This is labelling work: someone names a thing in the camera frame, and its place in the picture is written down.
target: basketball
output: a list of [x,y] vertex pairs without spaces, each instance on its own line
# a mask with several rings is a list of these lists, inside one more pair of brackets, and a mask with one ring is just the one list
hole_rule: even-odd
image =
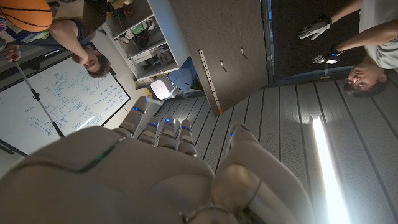
[[0,14],[29,32],[46,30],[52,23],[51,10],[45,0],[0,0]]

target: box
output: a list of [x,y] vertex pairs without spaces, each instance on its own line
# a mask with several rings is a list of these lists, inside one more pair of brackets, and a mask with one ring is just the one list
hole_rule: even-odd
[[151,83],[150,88],[155,93],[156,97],[163,100],[169,97],[176,87],[173,86],[167,76],[162,76]]

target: glove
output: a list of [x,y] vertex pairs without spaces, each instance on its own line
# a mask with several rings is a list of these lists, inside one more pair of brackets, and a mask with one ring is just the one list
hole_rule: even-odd
[[326,15],[322,15],[316,19],[312,24],[304,27],[300,32],[298,32],[298,37],[300,39],[304,39],[306,37],[311,37],[311,40],[315,40],[315,38],[319,37],[319,35],[323,34],[324,31],[330,28],[331,19]]
[[328,64],[334,64],[340,61],[340,55],[345,52],[339,52],[336,49],[336,44],[331,46],[329,52],[323,54],[323,55],[318,55],[317,57],[312,59],[312,63],[323,63],[326,62]]

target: white glove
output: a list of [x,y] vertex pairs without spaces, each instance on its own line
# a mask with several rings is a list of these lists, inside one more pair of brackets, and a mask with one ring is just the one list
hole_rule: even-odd
[[304,27],[300,32],[298,32],[298,37],[304,39],[306,37],[311,37],[311,40],[315,40],[319,35],[323,34],[324,31],[330,28],[331,19],[326,15],[322,15],[316,19],[315,22]]

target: door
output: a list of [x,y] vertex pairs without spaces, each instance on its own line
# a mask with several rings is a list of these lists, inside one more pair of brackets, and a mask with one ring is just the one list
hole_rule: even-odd
[[[170,3],[215,116],[268,84],[260,1]],[[213,85],[206,75],[200,50]]]

